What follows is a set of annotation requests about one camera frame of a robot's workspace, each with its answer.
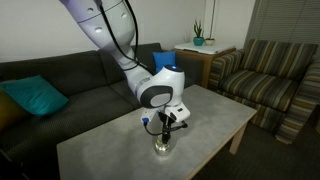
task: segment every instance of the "couch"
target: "couch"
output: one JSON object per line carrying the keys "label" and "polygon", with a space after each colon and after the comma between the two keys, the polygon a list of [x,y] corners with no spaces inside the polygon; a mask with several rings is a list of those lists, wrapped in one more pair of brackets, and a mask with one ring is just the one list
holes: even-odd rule
{"label": "couch", "polygon": [[[159,43],[139,45],[137,57],[155,72],[153,52],[163,52]],[[201,83],[202,61],[177,55],[176,64],[185,71],[185,87]],[[23,163],[31,179],[59,178],[58,143],[141,107],[119,65],[100,50],[0,63],[0,82],[36,75],[69,102],[52,115],[31,116],[0,132],[0,149],[17,167]]]}
{"label": "couch", "polygon": [[208,88],[257,109],[250,121],[291,144],[320,99],[317,45],[251,39],[215,59]]}

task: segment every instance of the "couch armrest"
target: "couch armrest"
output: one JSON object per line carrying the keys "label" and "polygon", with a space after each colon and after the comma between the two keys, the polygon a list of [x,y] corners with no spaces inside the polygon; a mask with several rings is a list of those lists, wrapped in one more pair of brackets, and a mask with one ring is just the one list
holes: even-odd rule
{"label": "couch armrest", "polygon": [[291,144],[320,100],[320,59],[309,66],[293,98],[276,138]]}
{"label": "couch armrest", "polygon": [[214,59],[211,63],[208,88],[217,90],[219,81],[239,68],[243,55],[244,51],[241,49]]}
{"label": "couch armrest", "polygon": [[203,69],[203,61],[201,59],[176,54],[176,65],[183,69],[185,73],[185,87],[192,84],[201,85]]}

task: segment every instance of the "table leg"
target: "table leg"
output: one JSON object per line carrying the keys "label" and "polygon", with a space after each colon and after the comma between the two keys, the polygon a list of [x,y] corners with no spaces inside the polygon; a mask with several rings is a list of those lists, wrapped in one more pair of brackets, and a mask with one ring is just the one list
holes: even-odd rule
{"label": "table leg", "polygon": [[231,154],[236,154],[240,145],[240,142],[242,140],[242,136],[244,133],[244,130],[246,129],[248,123],[245,123],[239,130],[238,132],[233,136],[231,147],[230,147],[230,153]]}

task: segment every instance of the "yellow pillow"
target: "yellow pillow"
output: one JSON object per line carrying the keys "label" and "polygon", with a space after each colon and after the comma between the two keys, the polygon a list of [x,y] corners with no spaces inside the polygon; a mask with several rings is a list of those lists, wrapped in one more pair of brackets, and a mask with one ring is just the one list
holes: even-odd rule
{"label": "yellow pillow", "polygon": [[0,89],[0,132],[29,116],[30,114],[27,111]]}

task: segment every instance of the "gray couch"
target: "gray couch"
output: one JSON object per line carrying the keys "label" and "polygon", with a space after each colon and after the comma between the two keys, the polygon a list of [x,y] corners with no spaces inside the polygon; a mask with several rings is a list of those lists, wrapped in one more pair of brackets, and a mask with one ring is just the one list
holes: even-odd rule
{"label": "gray couch", "polygon": [[[159,43],[139,45],[137,57],[155,71],[152,52],[161,51]],[[200,84],[201,61],[177,55],[176,63],[185,71],[185,87]],[[0,81],[35,75],[42,75],[69,102],[51,116],[31,117],[0,132],[0,148],[14,163],[23,162],[31,179],[59,177],[58,143],[141,107],[118,64],[101,51],[0,63]]]}

